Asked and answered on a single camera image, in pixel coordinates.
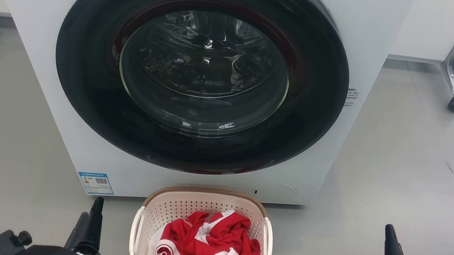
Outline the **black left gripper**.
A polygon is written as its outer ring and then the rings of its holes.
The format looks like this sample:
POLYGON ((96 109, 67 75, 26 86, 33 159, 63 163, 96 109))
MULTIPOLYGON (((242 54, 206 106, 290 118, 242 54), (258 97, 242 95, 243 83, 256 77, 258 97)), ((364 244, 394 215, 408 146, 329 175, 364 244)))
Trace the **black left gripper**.
POLYGON ((0 255, 84 255, 72 251, 78 245, 86 231, 83 253, 96 255, 100 249, 101 228, 103 221, 102 210, 104 209, 103 197, 98 197, 93 202, 89 213, 80 215, 72 232, 65 243, 61 246, 31 245, 32 236, 27 231, 18 235, 12 230, 0 233, 0 255))

